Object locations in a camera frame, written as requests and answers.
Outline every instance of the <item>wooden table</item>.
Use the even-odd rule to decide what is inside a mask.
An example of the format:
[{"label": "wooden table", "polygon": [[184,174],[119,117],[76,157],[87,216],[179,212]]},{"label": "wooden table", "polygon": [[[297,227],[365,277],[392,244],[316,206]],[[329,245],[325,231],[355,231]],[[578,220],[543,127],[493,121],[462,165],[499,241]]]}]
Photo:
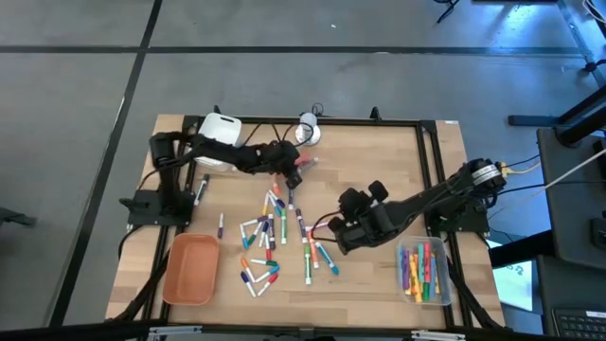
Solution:
[{"label": "wooden table", "polygon": [[[180,131],[183,116],[160,115],[154,133]],[[248,135],[253,124],[243,126]],[[284,132],[286,125],[277,125]],[[374,180],[381,180],[389,199],[401,200],[424,189],[419,165],[419,147],[415,129],[378,126],[321,126],[318,145],[301,148],[319,157],[319,165],[303,176],[295,191],[295,203],[303,211],[306,224],[337,208],[338,196],[349,187],[366,190]],[[458,123],[437,122],[438,138],[447,176],[466,160]],[[288,137],[294,140],[294,129]],[[275,139],[269,125],[261,126],[250,143]],[[436,182],[429,136],[425,136],[427,154]],[[152,170],[150,157],[143,173]],[[238,324],[263,326],[364,327],[364,328],[444,328],[441,307],[406,303],[396,282],[396,240],[376,248],[360,248],[343,256],[336,244],[325,242],[341,274],[333,275],[325,263],[312,272],[312,285],[305,285],[303,246],[293,212],[289,212],[289,240],[277,240],[274,259],[280,264],[279,278],[262,296],[251,298],[240,278],[241,257],[263,259],[264,249],[253,246],[244,251],[239,224],[258,217],[265,191],[271,186],[268,174],[215,172],[198,167],[194,188],[204,173],[210,173],[208,189],[200,206],[194,210],[187,232],[215,236],[221,212],[225,231],[220,240],[220,260],[214,296],[204,306],[173,306],[169,322],[202,324]],[[158,178],[151,177],[144,188],[157,188]],[[279,224],[276,225],[280,236]],[[252,233],[249,226],[247,233]],[[116,273],[107,317],[122,312],[148,279],[159,228],[145,226],[126,241]],[[418,218],[403,236],[425,236],[424,222]],[[465,279],[491,317],[503,324],[490,258],[486,246],[473,233],[458,233],[460,256]],[[251,264],[258,276],[264,265]],[[460,324],[460,310],[453,285],[455,321]],[[162,303],[162,282],[158,286],[152,317],[158,317]]]}]

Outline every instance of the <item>clear plastic container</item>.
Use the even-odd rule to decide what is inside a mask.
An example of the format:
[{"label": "clear plastic container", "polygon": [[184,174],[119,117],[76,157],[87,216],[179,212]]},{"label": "clear plastic container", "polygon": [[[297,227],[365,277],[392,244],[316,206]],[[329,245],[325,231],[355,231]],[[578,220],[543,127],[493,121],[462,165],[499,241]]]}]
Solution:
[{"label": "clear plastic container", "polygon": [[[414,259],[414,255],[419,258],[419,246],[421,248],[421,255],[423,260],[421,262],[423,267],[421,274],[417,267],[415,275],[412,274],[412,268],[410,264],[411,257]],[[429,267],[425,267],[427,258],[425,257],[426,248],[429,250]],[[408,251],[409,261],[404,265],[406,258],[406,251]],[[417,304],[430,304],[430,305],[449,305],[451,304],[451,286],[450,278],[448,276],[448,261],[446,259],[446,249],[444,248],[444,242],[440,238],[435,237],[403,237],[400,239],[398,246],[396,247],[396,268],[398,269],[397,277],[398,284],[400,285],[399,291],[404,299],[411,303]],[[416,285],[415,280],[421,275],[419,286]],[[408,281],[408,287],[411,288],[410,294],[405,289],[405,283]],[[419,296],[413,295],[416,289],[420,289]]]}]

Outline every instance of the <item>concrete floor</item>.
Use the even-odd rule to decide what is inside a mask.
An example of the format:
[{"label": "concrete floor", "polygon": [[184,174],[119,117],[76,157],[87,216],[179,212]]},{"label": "concrete floor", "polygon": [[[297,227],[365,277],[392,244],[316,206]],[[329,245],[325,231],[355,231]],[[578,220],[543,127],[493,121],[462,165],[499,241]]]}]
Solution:
[{"label": "concrete floor", "polygon": [[[604,38],[595,23],[576,3],[567,8],[599,57]],[[3,46],[138,46],[151,9],[151,0],[0,3],[0,205],[40,219],[33,229],[0,230],[0,330],[46,323],[134,63],[128,53],[12,54]],[[555,4],[461,0],[436,26],[443,10],[420,0],[166,1],[151,45],[578,46]],[[157,114],[206,114],[218,104],[234,116],[294,116],[319,101],[326,115],[367,117],[376,105],[385,118],[459,120],[469,158],[511,163],[538,151],[535,129],[509,127],[508,115],[556,116],[597,90],[579,72],[582,56],[549,52],[148,54],[65,322],[104,317],[127,217],[117,199],[133,194]],[[509,187],[542,181],[536,170]],[[490,222],[521,236],[546,230],[544,196]],[[512,311],[506,317],[521,331],[535,332],[540,322]]]}]

